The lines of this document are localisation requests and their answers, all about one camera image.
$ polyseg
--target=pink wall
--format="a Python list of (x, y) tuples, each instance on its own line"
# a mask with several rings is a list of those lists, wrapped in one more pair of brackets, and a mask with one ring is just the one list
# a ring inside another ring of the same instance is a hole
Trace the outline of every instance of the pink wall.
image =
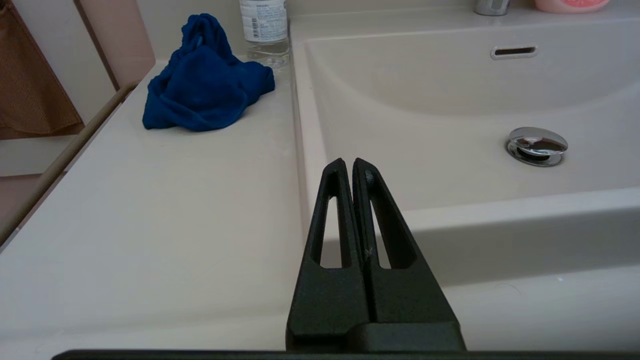
[(156, 63), (136, 0), (80, 0), (120, 86), (142, 79)]

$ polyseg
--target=sink drain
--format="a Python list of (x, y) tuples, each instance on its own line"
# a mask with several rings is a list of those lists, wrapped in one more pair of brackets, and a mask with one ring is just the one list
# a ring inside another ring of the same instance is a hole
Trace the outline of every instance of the sink drain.
[(514, 158), (537, 167), (553, 167), (560, 164), (569, 148), (566, 140), (539, 127), (519, 127), (511, 132), (506, 149)]

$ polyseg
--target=sink overflow slot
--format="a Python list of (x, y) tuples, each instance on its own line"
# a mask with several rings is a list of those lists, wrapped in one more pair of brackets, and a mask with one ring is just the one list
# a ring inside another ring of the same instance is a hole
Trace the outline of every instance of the sink overflow slot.
[(491, 50), (491, 57), (494, 60), (532, 58), (537, 54), (537, 45), (496, 46)]

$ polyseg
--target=blue cloth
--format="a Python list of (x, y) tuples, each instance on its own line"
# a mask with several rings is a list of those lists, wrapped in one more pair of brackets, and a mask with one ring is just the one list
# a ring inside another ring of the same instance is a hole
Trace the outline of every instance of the blue cloth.
[(271, 68), (238, 60), (216, 18), (201, 14), (189, 17), (182, 47), (148, 89), (145, 128), (208, 131), (235, 123), (275, 81)]

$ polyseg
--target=sink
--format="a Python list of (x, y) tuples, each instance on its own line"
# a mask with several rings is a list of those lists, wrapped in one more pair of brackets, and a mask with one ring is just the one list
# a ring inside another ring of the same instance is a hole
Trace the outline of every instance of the sink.
[[(639, 33), (636, 1), (576, 16), (452, 6), (293, 18), (305, 227), (324, 166), (363, 158), (445, 289), (640, 264)], [(496, 49), (530, 51), (495, 60)], [(560, 165), (505, 151), (526, 126), (567, 140)], [(323, 265), (339, 267), (331, 215)]]

